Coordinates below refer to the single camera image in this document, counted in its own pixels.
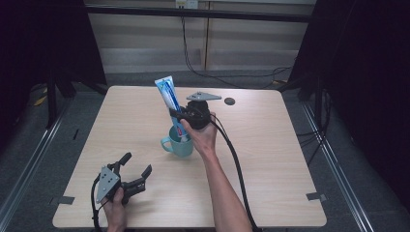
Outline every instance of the mug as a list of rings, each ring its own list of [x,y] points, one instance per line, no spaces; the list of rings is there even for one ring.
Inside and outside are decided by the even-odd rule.
[[[178,136],[175,128],[171,127],[168,136],[161,139],[161,145],[165,151],[183,158],[189,156],[193,151],[192,139],[190,139],[189,135],[187,135],[187,139],[188,141],[181,142],[181,137]]]

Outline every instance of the wall socket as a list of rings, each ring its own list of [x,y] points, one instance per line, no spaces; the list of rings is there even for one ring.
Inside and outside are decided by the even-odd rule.
[[[198,9],[198,0],[175,0],[177,9]]]

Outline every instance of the table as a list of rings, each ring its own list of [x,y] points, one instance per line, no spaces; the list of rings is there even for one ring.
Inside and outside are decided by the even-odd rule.
[[[217,113],[242,165],[249,205],[259,227],[319,227],[326,223],[281,94],[272,90],[176,88],[180,105],[197,91],[222,96],[208,101]],[[224,103],[233,98],[234,105]],[[102,165],[125,153],[122,180],[140,177],[148,164],[153,172],[146,191],[127,205],[129,228],[214,227],[205,168],[196,151],[185,159],[160,144],[172,126],[157,87],[113,86],[102,103],[64,193],[72,205],[59,205],[53,224],[60,228],[93,227],[90,191]],[[232,187],[242,200],[232,155],[217,136],[217,154]],[[101,211],[100,225],[107,226]]]

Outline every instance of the mug handle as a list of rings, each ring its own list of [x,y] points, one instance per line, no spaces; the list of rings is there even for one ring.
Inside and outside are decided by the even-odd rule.
[[[169,137],[165,137],[165,138],[161,139],[161,145],[162,145],[162,147],[165,151],[173,153],[174,150],[172,149],[172,146],[170,146],[170,147],[165,146],[165,143],[170,142],[170,141],[171,141],[171,139]]]

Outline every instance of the person's left hand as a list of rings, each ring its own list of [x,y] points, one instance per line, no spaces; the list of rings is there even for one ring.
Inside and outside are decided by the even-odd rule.
[[[103,206],[106,219],[108,220],[107,232],[124,231],[127,228],[127,214],[121,201],[124,197],[123,188],[118,188],[112,202],[108,201]]]

